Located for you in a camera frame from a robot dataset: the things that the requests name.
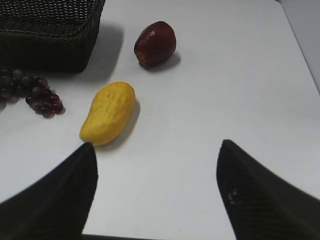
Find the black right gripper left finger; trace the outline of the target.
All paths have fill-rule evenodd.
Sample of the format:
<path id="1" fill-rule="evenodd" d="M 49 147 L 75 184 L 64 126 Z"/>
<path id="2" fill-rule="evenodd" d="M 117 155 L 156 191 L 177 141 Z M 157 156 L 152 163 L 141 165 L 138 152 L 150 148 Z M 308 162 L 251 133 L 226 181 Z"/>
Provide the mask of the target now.
<path id="1" fill-rule="evenodd" d="M 84 143 L 47 175 L 0 204 L 2 240 L 80 240 L 98 183 Z"/>

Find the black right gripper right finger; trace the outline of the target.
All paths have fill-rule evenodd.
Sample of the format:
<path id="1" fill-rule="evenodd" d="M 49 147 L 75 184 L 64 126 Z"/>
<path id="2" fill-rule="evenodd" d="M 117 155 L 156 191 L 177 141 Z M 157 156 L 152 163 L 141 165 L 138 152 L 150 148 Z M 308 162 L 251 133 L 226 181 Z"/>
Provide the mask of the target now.
<path id="1" fill-rule="evenodd" d="M 318 240 L 319 199 L 286 182 L 232 140 L 223 140 L 216 181 L 237 240 Z"/>

